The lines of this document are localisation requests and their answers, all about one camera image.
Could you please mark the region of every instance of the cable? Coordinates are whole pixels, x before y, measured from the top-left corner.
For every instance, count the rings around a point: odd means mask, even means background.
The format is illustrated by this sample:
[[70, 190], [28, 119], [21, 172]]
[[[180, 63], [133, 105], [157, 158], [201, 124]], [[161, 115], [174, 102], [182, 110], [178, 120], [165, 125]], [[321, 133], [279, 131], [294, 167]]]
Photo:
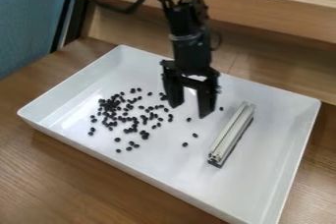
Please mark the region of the cable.
[[92, 3], [94, 3], [97, 6], [100, 6], [102, 8], [114, 11], [114, 12], [118, 12], [118, 13], [122, 13], [122, 14], [131, 14], [134, 11], [137, 10], [137, 8], [145, 1], [145, 0], [137, 0], [135, 3], [132, 3], [129, 7], [122, 9], [119, 7], [114, 7], [105, 3], [102, 3], [98, 0], [90, 0]]

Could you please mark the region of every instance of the wall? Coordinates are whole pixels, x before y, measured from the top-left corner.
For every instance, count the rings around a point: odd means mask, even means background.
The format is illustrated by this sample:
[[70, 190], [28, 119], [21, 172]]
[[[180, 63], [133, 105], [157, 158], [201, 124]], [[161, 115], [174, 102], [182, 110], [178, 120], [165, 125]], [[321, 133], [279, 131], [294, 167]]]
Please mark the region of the wall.
[[0, 0], [0, 79], [47, 54], [64, 0]]

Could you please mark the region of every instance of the white tray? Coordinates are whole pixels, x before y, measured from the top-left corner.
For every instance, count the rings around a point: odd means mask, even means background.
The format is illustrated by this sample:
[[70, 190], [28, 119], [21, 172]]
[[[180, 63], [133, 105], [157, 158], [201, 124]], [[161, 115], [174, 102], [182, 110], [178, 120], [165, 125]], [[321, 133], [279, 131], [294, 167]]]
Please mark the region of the white tray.
[[[231, 223], [277, 223], [304, 153], [320, 102], [293, 92], [222, 74], [222, 93], [210, 116], [197, 117], [196, 94], [176, 109], [173, 123], [149, 140], [109, 132], [100, 123], [87, 132], [97, 100], [141, 87], [142, 96], [162, 91], [163, 57], [118, 46], [22, 108], [18, 114], [34, 128], [130, 173], [173, 196]], [[207, 164], [208, 148], [245, 100], [256, 105], [254, 121], [221, 169]], [[141, 104], [166, 103], [152, 96]], [[194, 139], [192, 133], [199, 137]], [[121, 137], [116, 143], [114, 138]], [[135, 140], [139, 149], [125, 150]], [[181, 144], [187, 141], [188, 147]]]

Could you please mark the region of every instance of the robotic arm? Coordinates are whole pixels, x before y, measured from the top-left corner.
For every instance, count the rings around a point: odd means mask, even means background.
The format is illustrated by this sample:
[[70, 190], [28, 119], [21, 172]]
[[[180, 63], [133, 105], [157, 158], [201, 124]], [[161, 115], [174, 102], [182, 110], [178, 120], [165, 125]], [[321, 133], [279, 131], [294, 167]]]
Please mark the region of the robotic arm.
[[[108, 7], [120, 13], [132, 13], [144, 0], [125, 10]], [[184, 103], [184, 86], [197, 91], [198, 114], [203, 118], [215, 108], [219, 73], [210, 67], [211, 46], [207, 6], [203, 0], [158, 0], [170, 28], [175, 61], [163, 60], [162, 81], [169, 104], [175, 108]]]

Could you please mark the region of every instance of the metal bar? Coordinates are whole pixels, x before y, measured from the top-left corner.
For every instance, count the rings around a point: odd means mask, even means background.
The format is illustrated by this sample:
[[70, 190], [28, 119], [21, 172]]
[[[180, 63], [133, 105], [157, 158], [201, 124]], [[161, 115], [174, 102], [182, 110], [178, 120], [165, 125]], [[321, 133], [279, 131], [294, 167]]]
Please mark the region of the metal bar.
[[255, 105], [243, 102], [211, 146], [208, 162], [222, 167], [253, 119]]
[[230, 119], [229, 123], [224, 127], [223, 131], [218, 135], [218, 137], [216, 138], [216, 140], [210, 147], [210, 153], [213, 153], [215, 149], [218, 147], [218, 145], [220, 144], [220, 142], [223, 141], [225, 135], [230, 131], [232, 126], [236, 123], [237, 119], [241, 116], [241, 114], [243, 113], [243, 111], [246, 109], [247, 106], [248, 104], [246, 102], [243, 102], [239, 106], [238, 110], [233, 115], [233, 117]]

